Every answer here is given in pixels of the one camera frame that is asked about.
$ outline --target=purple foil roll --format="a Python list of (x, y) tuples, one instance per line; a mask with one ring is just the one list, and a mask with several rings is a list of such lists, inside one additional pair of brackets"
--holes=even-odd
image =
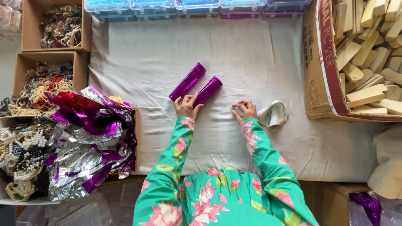
[(173, 90), (169, 98), (175, 101), (179, 97), (184, 97), (204, 73), (205, 68), (198, 62), (183, 81)]
[(193, 104), (193, 109), (199, 104), (205, 104), (222, 87), (222, 82), (213, 77), (211, 81), (198, 93), (197, 100)]

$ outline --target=white bedsheet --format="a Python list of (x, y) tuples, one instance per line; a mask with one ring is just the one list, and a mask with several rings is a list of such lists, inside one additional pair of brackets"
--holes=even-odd
[(197, 62), (207, 72), (191, 94), (214, 76), (223, 87), (199, 112), (182, 175), (225, 166), (258, 173), (230, 112), (242, 99), (257, 110), (273, 100), (288, 106), (288, 121), (267, 134), (298, 179), (366, 182), (378, 165), (372, 138), (382, 123), (307, 119), (301, 18), (94, 20), (92, 32), (89, 84), (139, 108), (142, 174), (172, 134), (176, 114), (168, 95)]

